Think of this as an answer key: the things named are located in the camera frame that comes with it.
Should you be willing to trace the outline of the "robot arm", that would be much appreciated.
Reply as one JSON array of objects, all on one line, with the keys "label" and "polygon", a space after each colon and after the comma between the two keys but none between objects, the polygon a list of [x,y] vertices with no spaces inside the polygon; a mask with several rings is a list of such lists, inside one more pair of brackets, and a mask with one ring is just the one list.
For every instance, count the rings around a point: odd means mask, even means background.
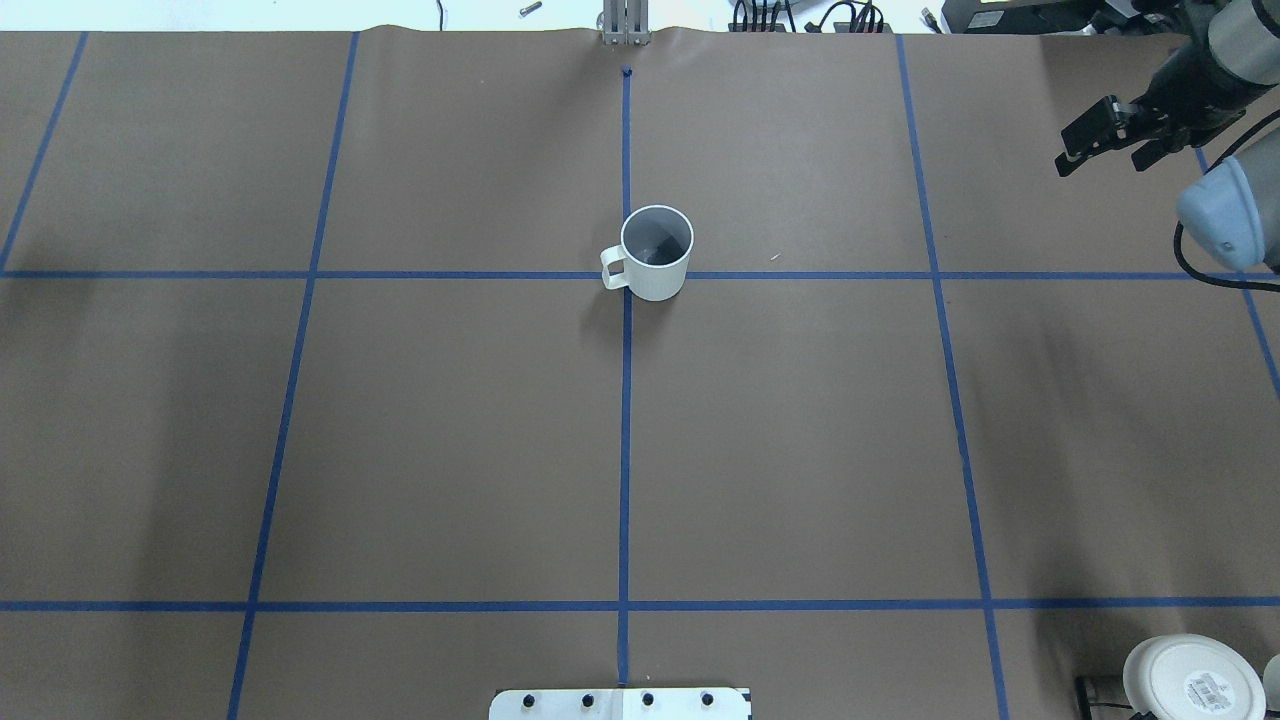
[{"label": "robot arm", "polygon": [[[1132,150],[1135,170],[1184,149],[1202,149],[1277,88],[1275,1],[1135,1],[1140,15],[1166,15],[1187,35],[1124,102],[1102,97],[1062,129],[1055,167],[1066,177],[1103,152]],[[1277,114],[1258,119],[1178,197],[1172,254],[1192,279],[1229,290],[1276,292],[1248,281],[1251,268],[1279,270]]]}]

